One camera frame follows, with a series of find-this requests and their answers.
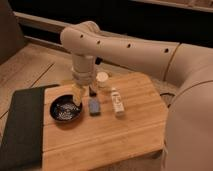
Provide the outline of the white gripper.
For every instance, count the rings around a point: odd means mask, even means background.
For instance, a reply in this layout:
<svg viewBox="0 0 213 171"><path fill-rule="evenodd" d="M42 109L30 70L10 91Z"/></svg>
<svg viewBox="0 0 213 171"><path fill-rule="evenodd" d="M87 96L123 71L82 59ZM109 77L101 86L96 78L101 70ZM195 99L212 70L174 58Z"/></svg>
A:
<svg viewBox="0 0 213 171"><path fill-rule="evenodd" d="M78 84L72 85L73 102L80 104L84 95L84 88L81 86L90 85L96 76L95 58L93 56L72 55L72 76Z"/></svg>

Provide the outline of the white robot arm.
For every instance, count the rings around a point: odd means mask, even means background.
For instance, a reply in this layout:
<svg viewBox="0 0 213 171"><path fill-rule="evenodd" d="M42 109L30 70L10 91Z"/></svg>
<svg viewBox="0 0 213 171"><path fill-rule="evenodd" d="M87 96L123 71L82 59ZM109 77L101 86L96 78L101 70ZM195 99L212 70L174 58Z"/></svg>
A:
<svg viewBox="0 0 213 171"><path fill-rule="evenodd" d="M141 71L179 88L169 107L162 171L213 171L213 48L176 42L105 37L86 21L60 34L73 54L73 76L92 81L94 57Z"/></svg>

